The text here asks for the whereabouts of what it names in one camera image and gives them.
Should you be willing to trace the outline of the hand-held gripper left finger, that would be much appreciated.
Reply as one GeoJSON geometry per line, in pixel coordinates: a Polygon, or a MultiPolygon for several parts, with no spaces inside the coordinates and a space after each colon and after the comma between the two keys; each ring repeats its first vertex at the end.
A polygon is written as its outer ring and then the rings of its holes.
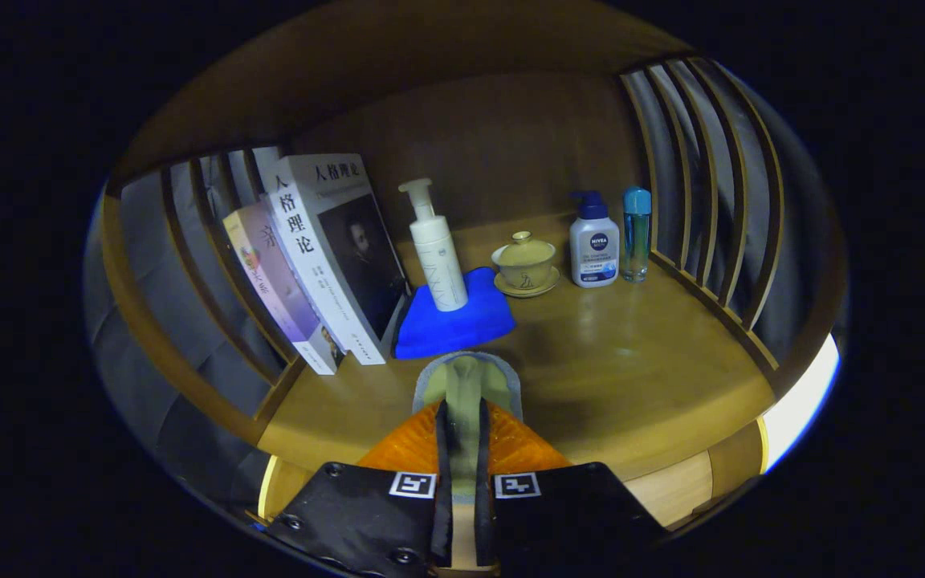
{"type": "Polygon", "coordinates": [[[267,526],[272,542],[340,577],[427,577],[450,556],[444,403],[407,418],[359,463],[328,462],[267,526]]]}

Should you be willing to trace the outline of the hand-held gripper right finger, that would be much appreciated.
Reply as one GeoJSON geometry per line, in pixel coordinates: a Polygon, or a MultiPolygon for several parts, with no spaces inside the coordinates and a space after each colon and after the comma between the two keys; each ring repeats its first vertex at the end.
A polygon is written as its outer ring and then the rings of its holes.
{"type": "Polygon", "coordinates": [[[495,403],[480,403],[475,540],[503,577],[631,577],[666,529],[606,464],[572,464],[495,403]]]}

